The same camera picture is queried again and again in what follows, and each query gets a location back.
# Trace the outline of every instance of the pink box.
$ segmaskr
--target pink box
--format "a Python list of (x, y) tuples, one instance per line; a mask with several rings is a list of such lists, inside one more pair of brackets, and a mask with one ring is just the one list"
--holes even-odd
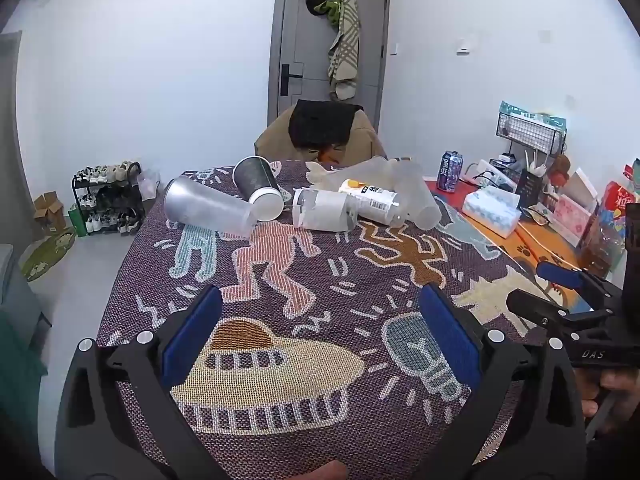
[(567, 229), (577, 240), (580, 240), (590, 217), (591, 213), (585, 208), (575, 203), (567, 195), (560, 195), (552, 219)]

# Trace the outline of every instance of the door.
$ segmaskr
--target door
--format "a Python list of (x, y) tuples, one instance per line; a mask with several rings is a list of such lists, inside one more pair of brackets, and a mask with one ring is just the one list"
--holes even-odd
[(20, 32), (0, 34), (0, 244), (20, 256), (39, 236), (22, 169), (15, 122), (15, 75)]
[[(360, 20), (356, 95), (378, 127), (385, 67), (388, 0), (356, 0)], [(271, 41), (269, 122), (298, 99), (331, 99), (329, 49), (338, 29), (326, 16), (312, 15), (305, 0), (276, 0)]]

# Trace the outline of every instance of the black paper cup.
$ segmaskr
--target black paper cup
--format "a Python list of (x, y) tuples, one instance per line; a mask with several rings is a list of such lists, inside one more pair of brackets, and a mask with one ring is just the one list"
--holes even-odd
[(258, 220), (267, 222), (280, 216), (284, 200), (266, 158), (257, 155), (243, 158), (236, 164), (232, 177), (240, 196), (252, 204)]

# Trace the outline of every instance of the silver screw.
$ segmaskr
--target silver screw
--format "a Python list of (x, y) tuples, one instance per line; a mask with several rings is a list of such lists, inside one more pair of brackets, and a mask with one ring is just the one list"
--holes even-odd
[(136, 336), (136, 341), (140, 344), (147, 344), (154, 338), (154, 333), (149, 330), (143, 330)]
[(487, 334), (487, 336), (494, 343), (501, 343), (504, 341), (504, 334), (496, 329), (489, 330), (489, 333)]
[(549, 340), (549, 346), (554, 350), (562, 350), (562, 341), (560, 341), (557, 337), (552, 337)]
[(78, 350), (81, 352), (86, 352), (93, 345), (94, 345), (94, 342), (91, 341), (90, 339), (82, 339), (82, 341), (78, 343)]

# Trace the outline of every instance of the yellow ufo design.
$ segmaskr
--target yellow ufo design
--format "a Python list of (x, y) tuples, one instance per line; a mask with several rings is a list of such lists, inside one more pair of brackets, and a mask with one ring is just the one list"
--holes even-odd
[(331, 343), (277, 337), (247, 317), (221, 320), (174, 400), (195, 431), (276, 434), (346, 419), (364, 362)]

